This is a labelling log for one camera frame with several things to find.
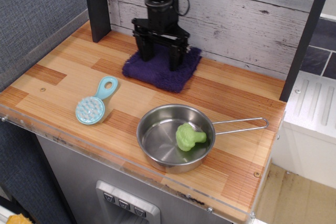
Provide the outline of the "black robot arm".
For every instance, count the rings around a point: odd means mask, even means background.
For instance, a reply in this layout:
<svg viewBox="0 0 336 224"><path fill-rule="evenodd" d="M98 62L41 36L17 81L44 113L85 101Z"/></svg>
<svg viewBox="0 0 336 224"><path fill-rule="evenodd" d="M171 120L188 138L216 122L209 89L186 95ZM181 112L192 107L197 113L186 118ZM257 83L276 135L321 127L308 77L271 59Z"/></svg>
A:
<svg viewBox="0 0 336 224"><path fill-rule="evenodd" d="M154 45L162 45L169 49L170 70L174 71L182 63L187 52L190 34L182 29L179 17L179 0L145 0L148 11L147 19L135 18L133 35L140 57L143 61L151 60Z"/></svg>

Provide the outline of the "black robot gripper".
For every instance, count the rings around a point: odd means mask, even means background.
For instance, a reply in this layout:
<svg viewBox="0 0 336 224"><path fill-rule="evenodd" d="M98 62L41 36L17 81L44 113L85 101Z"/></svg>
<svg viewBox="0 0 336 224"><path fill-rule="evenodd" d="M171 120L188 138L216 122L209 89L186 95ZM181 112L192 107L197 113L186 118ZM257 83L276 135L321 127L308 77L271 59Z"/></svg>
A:
<svg viewBox="0 0 336 224"><path fill-rule="evenodd" d="M169 48L170 70L175 71L183 62L190 34L179 24L179 1L153 2L145 0L148 17L134 18L133 35L143 61L154 57L154 44Z"/></svg>

